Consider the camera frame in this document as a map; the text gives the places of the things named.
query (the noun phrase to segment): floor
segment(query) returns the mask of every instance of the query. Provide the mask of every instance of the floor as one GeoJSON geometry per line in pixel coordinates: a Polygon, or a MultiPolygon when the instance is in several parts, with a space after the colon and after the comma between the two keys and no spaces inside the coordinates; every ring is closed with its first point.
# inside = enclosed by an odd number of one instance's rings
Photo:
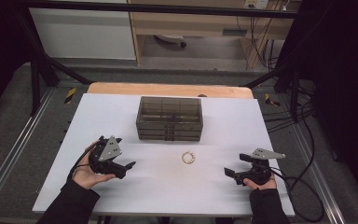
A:
{"type": "MultiPolygon", "coordinates": [[[[97,81],[174,83],[239,86],[267,73],[262,65],[249,68],[246,58],[239,48],[239,41],[225,38],[186,38],[187,47],[167,43],[149,36],[144,48],[143,63],[106,62],[92,66],[93,62],[67,62],[80,75],[97,81]]],[[[273,57],[278,55],[282,43],[277,44],[273,57]]],[[[74,82],[59,73],[62,82],[57,88],[42,90],[49,94],[43,115],[38,120],[30,117],[31,90],[30,69],[20,68],[0,100],[0,167],[8,164],[9,169],[0,175],[0,223],[34,223],[40,216],[33,213],[32,207],[38,189],[43,185],[49,166],[53,163],[70,120],[76,112],[81,94],[88,86],[74,82]],[[76,94],[70,104],[64,104],[68,91],[75,87],[76,94]],[[23,132],[27,122],[36,125],[27,133],[23,132]],[[26,136],[19,142],[19,136],[26,136]],[[14,155],[14,161],[6,161],[7,155],[14,155]]],[[[312,84],[302,80],[302,84],[312,91],[312,84]]],[[[280,167],[288,176],[298,176],[307,164],[307,155],[301,150],[311,148],[311,138],[303,121],[293,124],[287,115],[288,94],[276,94],[274,79],[252,89],[258,99],[265,118],[266,127],[274,150],[286,154],[287,159],[279,161],[280,167]]],[[[310,98],[300,95],[299,102],[305,105],[310,98]]],[[[358,186],[345,163],[333,160],[333,150],[324,135],[323,128],[313,113],[313,107],[304,108],[307,125],[315,142],[315,162],[304,175],[304,180],[314,189],[319,189],[320,179],[315,172],[322,172],[322,180],[328,189],[319,191],[321,197],[333,198],[342,220],[334,220],[328,209],[323,209],[316,196],[302,183],[293,190],[293,204],[299,214],[291,217],[293,223],[305,223],[316,219],[321,212],[324,216],[319,223],[358,223],[358,186]]],[[[238,220],[249,223],[249,218],[238,220]]]]}

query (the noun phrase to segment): black sleeve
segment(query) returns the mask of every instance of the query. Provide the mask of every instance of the black sleeve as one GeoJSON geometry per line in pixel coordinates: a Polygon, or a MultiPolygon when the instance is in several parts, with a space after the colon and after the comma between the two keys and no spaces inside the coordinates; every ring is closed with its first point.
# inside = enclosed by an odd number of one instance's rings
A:
{"type": "Polygon", "coordinates": [[[92,189],[83,189],[74,180],[68,179],[36,224],[87,224],[99,199],[100,195],[92,189]]]}
{"type": "Polygon", "coordinates": [[[255,189],[249,199],[254,214],[252,224],[290,223],[282,210],[281,199],[277,189],[255,189]]]}

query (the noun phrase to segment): white table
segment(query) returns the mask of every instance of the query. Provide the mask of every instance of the white table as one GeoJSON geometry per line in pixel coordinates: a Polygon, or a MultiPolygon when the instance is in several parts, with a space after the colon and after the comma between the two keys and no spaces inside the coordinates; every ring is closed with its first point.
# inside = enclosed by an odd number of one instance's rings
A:
{"type": "MultiPolygon", "coordinates": [[[[141,141],[135,121],[141,95],[84,94],[33,211],[44,212],[59,194],[69,170],[84,149],[101,135],[122,138],[115,162],[136,161],[123,179],[93,189],[101,195],[93,213],[111,216],[244,217],[252,214],[251,190],[225,176],[224,167],[246,171],[239,154],[257,147],[272,150],[257,100],[201,98],[203,131],[199,142],[141,141]],[[192,164],[182,162],[186,151],[192,164]]],[[[278,167],[275,160],[270,166],[278,167]]],[[[278,180],[283,211],[293,206],[278,180]]]]}

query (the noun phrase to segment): metal bracket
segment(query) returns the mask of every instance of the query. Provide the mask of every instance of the metal bracket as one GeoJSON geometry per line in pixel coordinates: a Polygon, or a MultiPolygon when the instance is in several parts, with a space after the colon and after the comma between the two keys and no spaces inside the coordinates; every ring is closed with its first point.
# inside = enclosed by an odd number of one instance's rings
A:
{"type": "Polygon", "coordinates": [[[103,153],[101,153],[98,161],[106,161],[121,155],[121,149],[118,146],[118,142],[114,136],[111,136],[106,143],[103,153]]]}
{"type": "Polygon", "coordinates": [[[252,155],[250,155],[250,157],[259,160],[269,160],[269,159],[284,159],[286,158],[286,155],[274,151],[269,151],[263,148],[257,148],[252,153],[252,155]]]}

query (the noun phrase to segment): black stand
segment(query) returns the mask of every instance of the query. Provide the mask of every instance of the black stand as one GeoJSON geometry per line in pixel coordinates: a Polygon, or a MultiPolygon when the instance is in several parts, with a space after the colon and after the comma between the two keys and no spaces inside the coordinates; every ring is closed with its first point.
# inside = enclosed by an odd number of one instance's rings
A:
{"type": "Polygon", "coordinates": [[[45,80],[48,86],[58,86],[60,83],[57,74],[52,66],[61,70],[66,75],[74,78],[82,84],[91,84],[90,81],[81,75],[75,73],[64,65],[58,63],[54,59],[50,58],[43,49],[42,43],[38,36],[31,28],[31,24],[24,18],[25,10],[29,10],[27,7],[14,7],[12,6],[12,13],[21,26],[22,31],[25,33],[27,42],[30,44],[31,55],[33,60],[31,61],[32,71],[32,89],[33,89],[33,109],[31,115],[37,111],[40,106],[40,83],[39,75],[45,80]]]}

